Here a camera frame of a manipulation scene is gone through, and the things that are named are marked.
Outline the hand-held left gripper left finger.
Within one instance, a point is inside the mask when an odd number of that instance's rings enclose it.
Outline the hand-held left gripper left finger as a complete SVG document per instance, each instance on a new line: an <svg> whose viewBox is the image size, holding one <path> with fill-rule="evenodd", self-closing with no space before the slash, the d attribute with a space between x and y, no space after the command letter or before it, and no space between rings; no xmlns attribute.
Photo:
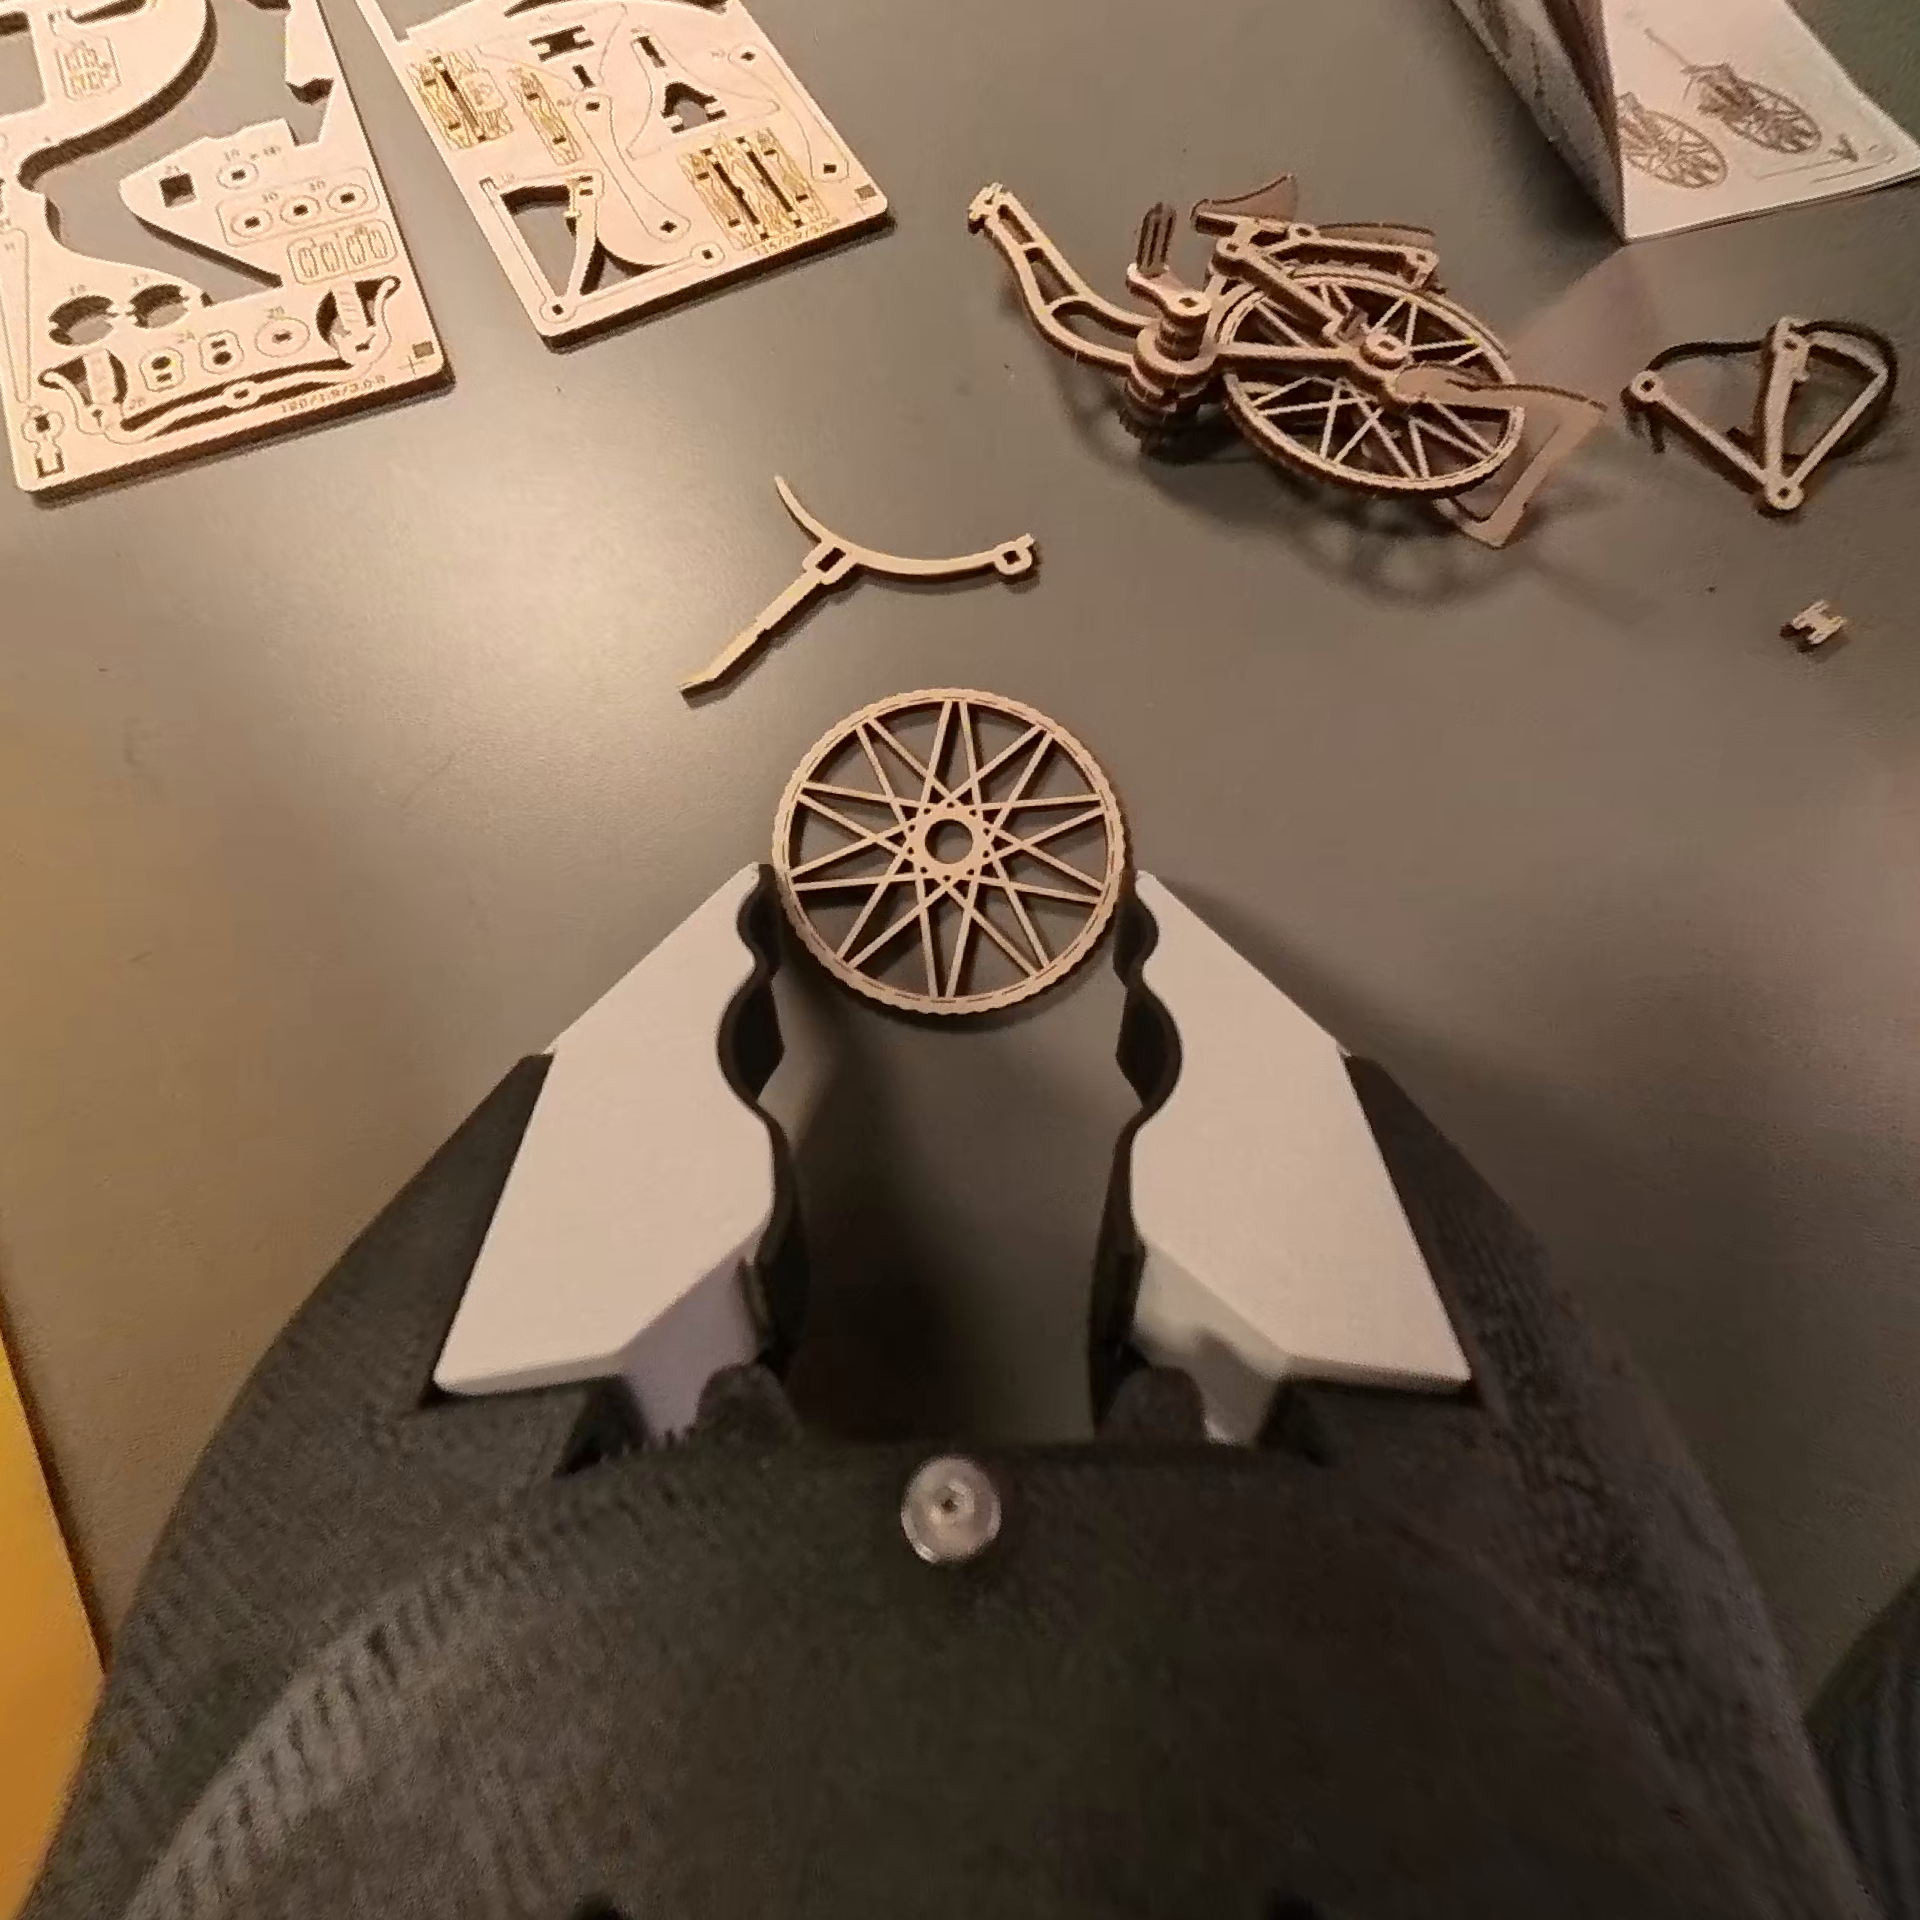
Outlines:
<svg viewBox="0 0 1920 1920"><path fill-rule="evenodd" d="M780 1347L792 1228L780 890L722 879L540 1054L548 1078L448 1318L431 1382L620 1382L646 1439L699 1422L715 1372Z"/></svg>

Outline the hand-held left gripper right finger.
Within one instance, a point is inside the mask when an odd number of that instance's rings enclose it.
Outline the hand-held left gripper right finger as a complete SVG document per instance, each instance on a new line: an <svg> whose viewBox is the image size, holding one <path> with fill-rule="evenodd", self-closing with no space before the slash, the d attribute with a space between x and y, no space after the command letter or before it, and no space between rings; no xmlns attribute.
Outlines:
<svg viewBox="0 0 1920 1920"><path fill-rule="evenodd" d="M1288 1382L1458 1395L1474 1356L1360 1093L1360 1059L1158 874L1119 908L1119 1078L1088 1372L1140 1370L1255 1444Z"/></svg>

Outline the wooden spoked wheel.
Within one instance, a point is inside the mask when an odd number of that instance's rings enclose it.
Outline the wooden spoked wheel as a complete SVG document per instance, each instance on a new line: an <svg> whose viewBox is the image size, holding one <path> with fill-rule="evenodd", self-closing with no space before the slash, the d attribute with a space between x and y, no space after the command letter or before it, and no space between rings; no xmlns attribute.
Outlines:
<svg viewBox="0 0 1920 1920"><path fill-rule="evenodd" d="M780 908L851 993L1007 1014L1063 988L1133 889L1133 825L1083 734L981 684L844 715L772 810Z"/></svg>

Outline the yellow storage bin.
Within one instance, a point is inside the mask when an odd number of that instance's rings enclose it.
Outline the yellow storage bin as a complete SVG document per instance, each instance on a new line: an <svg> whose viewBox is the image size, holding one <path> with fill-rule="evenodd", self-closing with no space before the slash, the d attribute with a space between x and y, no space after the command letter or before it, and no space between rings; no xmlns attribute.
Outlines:
<svg viewBox="0 0 1920 1920"><path fill-rule="evenodd" d="M30 1395L0 1354L0 1727L76 1765L103 1685L81 1572L57 1506Z"/></svg>

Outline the wooden parts sheet curved cutout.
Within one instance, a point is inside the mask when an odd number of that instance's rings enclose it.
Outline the wooden parts sheet curved cutout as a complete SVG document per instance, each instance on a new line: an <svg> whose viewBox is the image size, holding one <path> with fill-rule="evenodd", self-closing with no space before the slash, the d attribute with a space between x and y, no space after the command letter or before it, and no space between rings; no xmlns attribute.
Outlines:
<svg viewBox="0 0 1920 1920"><path fill-rule="evenodd" d="M22 491L87 491L446 376L325 6L7 6L0 295Z"/></svg>

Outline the wooden parts sheet with slots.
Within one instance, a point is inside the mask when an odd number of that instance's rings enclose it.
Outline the wooden parts sheet with slots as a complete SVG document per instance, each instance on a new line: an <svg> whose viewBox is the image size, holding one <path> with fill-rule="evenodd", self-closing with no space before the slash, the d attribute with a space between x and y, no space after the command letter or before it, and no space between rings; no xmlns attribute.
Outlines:
<svg viewBox="0 0 1920 1920"><path fill-rule="evenodd" d="M548 345L885 225L748 6L355 6Z"/></svg>

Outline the wooden bicycle model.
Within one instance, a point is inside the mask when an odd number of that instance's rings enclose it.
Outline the wooden bicycle model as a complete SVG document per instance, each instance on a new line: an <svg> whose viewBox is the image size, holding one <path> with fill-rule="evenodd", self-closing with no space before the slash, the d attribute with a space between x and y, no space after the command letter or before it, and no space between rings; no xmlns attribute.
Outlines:
<svg viewBox="0 0 1920 1920"><path fill-rule="evenodd" d="M1441 506L1505 548L1608 424L1608 398L1516 375L1444 293L1434 225L1311 221L1291 175L1196 202L1191 225L1210 243L1202 282L1176 272L1178 208L1146 204L1114 300L1007 185L968 202L1032 328L1119 381L1140 454L1220 424L1297 483Z"/></svg>

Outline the wooden curved fender part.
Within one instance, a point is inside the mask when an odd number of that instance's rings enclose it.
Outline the wooden curved fender part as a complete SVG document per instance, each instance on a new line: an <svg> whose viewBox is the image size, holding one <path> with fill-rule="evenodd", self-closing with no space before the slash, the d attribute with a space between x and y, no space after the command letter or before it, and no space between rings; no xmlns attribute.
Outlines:
<svg viewBox="0 0 1920 1920"><path fill-rule="evenodd" d="M896 556L868 538L840 534L827 521L818 521L801 491L780 476L772 483L783 512L812 534L801 575L708 661L699 664L679 690L684 695L708 695L729 684L783 627L796 627L818 600L844 592L856 583L896 583L896 591L945 591L945 583L972 583L972 579L999 579L1021 583L1038 575L1038 534L1007 534L981 553L957 556Z"/></svg>

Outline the assembly instruction booklet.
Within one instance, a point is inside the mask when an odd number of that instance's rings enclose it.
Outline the assembly instruction booklet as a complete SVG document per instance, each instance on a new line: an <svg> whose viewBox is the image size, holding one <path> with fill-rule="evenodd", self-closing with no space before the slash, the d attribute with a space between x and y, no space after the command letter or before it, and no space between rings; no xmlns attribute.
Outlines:
<svg viewBox="0 0 1920 1920"><path fill-rule="evenodd" d="M1785 0L1454 0L1624 243L1920 175Z"/></svg>

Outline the small wooden frame with band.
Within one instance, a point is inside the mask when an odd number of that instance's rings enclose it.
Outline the small wooden frame with band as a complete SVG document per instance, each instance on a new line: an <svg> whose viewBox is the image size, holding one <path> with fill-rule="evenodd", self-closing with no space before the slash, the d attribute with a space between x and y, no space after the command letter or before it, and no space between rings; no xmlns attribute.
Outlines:
<svg viewBox="0 0 1920 1920"><path fill-rule="evenodd" d="M1754 362L1754 413L1745 424L1714 426L1676 388L1673 375L1693 362ZM1845 376L1845 404L1795 438L1799 388L1819 375ZM1676 338L1662 345L1626 381L1624 413L1646 424L1651 445L1690 438L1708 464L1754 491L1766 512L1799 512L1810 476L1871 445L1901 396L1901 345L1849 317L1775 317L1745 338Z"/></svg>

